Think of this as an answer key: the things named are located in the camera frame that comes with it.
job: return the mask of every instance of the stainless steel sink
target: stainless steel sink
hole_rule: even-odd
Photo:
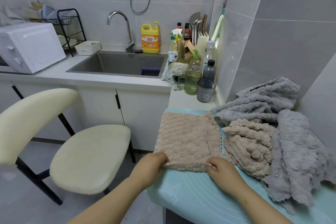
[[[167,59],[167,54],[130,55],[126,52],[99,51],[67,72],[161,78]]]

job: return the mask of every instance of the orange label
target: orange label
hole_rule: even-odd
[[[142,47],[145,49],[158,49],[159,36],[157,35],[141,35]]]

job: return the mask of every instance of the folded beige towel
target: folded beige towel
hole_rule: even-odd
[[[224,139],[227,160],[258,179],[271,173],[274,127],[243,119],[231,122],[223,130],[227,133]]]
[[[211,113],[165,112],[154,152],[158,151],[168,156],[166,167],[181,171],[206,171],[208,158],[223,157],[221,132]]]

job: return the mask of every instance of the chair seat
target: chair seat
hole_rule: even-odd
[[[50,176],[65,190],[97,194],[112,182],[131,138],[123,125],[99,125],[66,141],[50,164]]]

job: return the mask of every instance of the chair backrest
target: chair backrest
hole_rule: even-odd
[[[78,97],[71,89],[46,90],[20,100],[0,114],[0,164],[13,165],[28,142]]]

